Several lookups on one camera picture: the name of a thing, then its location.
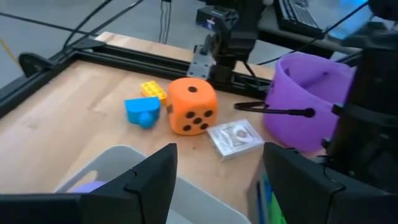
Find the blue toy block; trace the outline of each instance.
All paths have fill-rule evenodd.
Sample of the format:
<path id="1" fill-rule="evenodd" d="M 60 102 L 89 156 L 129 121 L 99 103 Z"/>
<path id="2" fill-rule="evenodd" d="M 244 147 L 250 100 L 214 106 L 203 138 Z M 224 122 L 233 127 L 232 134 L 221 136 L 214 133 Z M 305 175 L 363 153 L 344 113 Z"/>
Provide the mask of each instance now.
<path id="1" fill-rule="evenodd" d="M 132 124 L 148 129 L 152 128 L 159 119 L 160 100 L 157 96 L 125 100 L 124 105 L 127 120 Z"/>

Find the die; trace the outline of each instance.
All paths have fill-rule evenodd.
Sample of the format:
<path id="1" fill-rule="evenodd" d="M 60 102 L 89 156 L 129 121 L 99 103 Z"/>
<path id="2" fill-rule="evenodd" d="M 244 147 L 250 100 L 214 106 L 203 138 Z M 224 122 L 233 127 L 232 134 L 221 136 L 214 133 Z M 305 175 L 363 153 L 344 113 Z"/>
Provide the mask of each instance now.
<path id="1" fill-rule="evenodd" d="M 171 129 L 181 135 L 196 135 L 216 123 L 217 95 L 214 88 L 200 78 L 179 78 L 170 83 L 167 113 Z"/>

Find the lego brick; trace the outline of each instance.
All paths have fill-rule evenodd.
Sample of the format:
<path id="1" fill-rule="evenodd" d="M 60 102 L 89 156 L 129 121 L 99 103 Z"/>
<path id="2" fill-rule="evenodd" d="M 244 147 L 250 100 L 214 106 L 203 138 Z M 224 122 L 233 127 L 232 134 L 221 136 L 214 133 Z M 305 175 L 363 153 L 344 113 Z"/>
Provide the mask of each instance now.
<path id="1" fill-rule="evenodd" d="M 163 106 L 166 105 L 167 94 L 155 81 L 144 82 L 141 84 L 141 93 L 146 97 L 157 96 L 160 103 Z"/>

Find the purple fabric basket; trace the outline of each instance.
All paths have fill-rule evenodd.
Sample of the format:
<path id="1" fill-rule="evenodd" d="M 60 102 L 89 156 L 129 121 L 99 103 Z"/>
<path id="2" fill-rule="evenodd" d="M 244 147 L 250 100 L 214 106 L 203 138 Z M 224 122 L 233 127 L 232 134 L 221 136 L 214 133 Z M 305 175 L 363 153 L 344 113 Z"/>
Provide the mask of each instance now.
<path id="1" fill-rule="evenodd" d="M 269 109 L 313 108 L 315 116 L 265 114 L 270 133 L 288 147 L 300 151 L 321 149 L 323 138 L 333 134 L 338 117 L 334 103 L 345 100 L 353 77 L 352 69 L 314 55 L 294 53 L 282 57 L 265 100 Z"/>

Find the black metal frame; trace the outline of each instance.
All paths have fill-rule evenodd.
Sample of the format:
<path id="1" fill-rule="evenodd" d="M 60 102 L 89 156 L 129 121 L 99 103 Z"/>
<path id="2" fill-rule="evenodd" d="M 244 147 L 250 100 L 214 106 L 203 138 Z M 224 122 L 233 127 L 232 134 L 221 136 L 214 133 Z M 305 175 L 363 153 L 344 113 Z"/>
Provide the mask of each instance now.
<path id="1" fill-rule="evenodd" d="M 145 73 L 169 80 L 186 77 L 190 66 L 190 62 L 112 46 L 89 38 L 76 41 L 69 45 L 65 52 L 59 52 L 49 59 L 33 53 L 23 53 L 19 56 L 19 63 L 25 76 L 18 78 L 0 90 L 0 118 L 77 60 Z M 253 77 L 246 74 L 233 72 L 232 80 L 226 83 L 216 82 L 214 77 L 215 74 L 211 74 L 207 81 L 216 90 L 261 100 L 266 96 L 266 91 L 246 88 L 245 83 L 252 86 L 255 86 L 256 83 Z M 271 84 L 270 80 L 263 78 L 258 78 L 258 80 L 261 86 Z"/>

